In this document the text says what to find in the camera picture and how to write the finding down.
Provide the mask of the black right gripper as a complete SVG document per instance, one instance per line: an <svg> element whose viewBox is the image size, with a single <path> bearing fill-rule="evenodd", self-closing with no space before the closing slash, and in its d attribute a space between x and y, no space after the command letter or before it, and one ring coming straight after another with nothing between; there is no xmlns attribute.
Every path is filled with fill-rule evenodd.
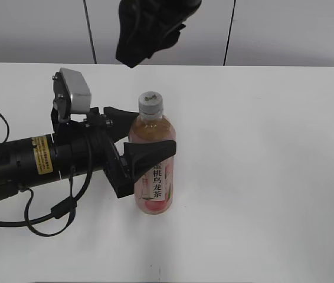
<svg viewBox="0 0 334 283"><path fill-rule="evenodd" d="M201 1L120 1L116 59L134 68L160 50L173 47L184 22Z"/></svg>

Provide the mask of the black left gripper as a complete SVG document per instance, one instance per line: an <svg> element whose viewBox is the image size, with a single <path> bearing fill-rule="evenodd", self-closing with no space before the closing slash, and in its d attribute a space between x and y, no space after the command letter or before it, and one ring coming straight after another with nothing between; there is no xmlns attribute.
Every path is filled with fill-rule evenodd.
<svg viewBox="0 0 334 283"><path fill-rule="evenodd" d="M91 108L81 122L60 123L57 112L51 111L55 162L53 167L67 179L70 167L76 175L89 169L104 171L118 198L134 194L134 183L145 173L176 154L176 141L156 143L124 143L124 157L115 143L128 136L138 112L105 107L103 113Z"/></svg>

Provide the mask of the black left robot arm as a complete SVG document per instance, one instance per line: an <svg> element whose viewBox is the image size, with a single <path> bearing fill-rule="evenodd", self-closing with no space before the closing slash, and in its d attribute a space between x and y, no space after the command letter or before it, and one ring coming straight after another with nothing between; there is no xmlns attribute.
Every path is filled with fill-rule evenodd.
<svg viewBox="0 0 334 283"><path fill-rule="evenodd" d="M128 135L137 117L113 107L100 113L95 107L81 122L60 123L53 110L53 134L0 143L0 186L23 189L102 170L118 198L132 195L148 170L176 153L176 141L168 138L125 143L120 155L115 143Z"/></svg>

